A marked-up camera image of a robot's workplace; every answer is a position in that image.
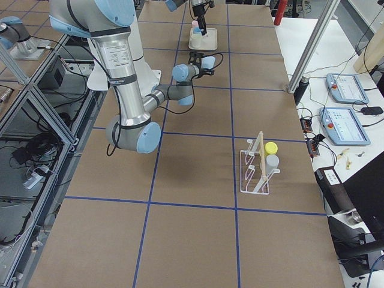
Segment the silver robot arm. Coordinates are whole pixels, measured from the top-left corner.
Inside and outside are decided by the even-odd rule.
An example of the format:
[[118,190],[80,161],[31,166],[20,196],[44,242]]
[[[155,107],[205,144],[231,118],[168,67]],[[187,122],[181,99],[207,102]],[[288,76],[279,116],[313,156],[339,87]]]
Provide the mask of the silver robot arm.
[[[169,11],[173,12],[186,3],[185,0],[166,0],[165,1]],[[207,34],[205,14],[209,8],[215,7],[214,1],[209,0],[192,0],[190,1],[191,9],[193,12],[194,20],[197,21],[201,34],[204,36]]]
[[154,151],[161,127],[151,113],[165,101],[192,108],[193,80],[214,74],[214,55],[191,52],[187,64],[173,68],[171,83],[162,85],[160,72],[145,61],[133,1],[50,1],[49,9],[53,29],[88,41],[95,62],[88,88],[114,91],[119,112],[106,127],[114,148]]

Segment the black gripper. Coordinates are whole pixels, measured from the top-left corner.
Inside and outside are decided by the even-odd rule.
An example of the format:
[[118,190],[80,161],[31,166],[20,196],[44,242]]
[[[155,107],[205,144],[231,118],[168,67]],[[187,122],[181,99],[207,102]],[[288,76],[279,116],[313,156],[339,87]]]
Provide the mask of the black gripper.
[[191,6],[193,10],[194,17],[197,18],[199,24],[199,29],[201,34],[206,35],[206,21],[203,17],[206,13],[206,6],[209,8],[214,7],[214,2],[212,0],[191,0]]
[[207,76],[213,76],[215,74],[215,69],[206,70],[201,67],[202,58],[206,56],[211,55],[205,55],[201,52],[190,52],[189,53],[189,60],[188,60],[188,72],[189,72],[189,78],[191,79],[198,79],[205,75]]

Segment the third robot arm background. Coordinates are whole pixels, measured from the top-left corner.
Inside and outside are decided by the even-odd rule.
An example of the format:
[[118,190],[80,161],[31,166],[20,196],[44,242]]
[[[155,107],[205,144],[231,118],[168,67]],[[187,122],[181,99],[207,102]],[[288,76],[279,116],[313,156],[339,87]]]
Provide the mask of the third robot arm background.
[[7,16],[1,19],[1,44],[12,48],[16,43],[23,43],[31,38],[22,20],[17,16]]

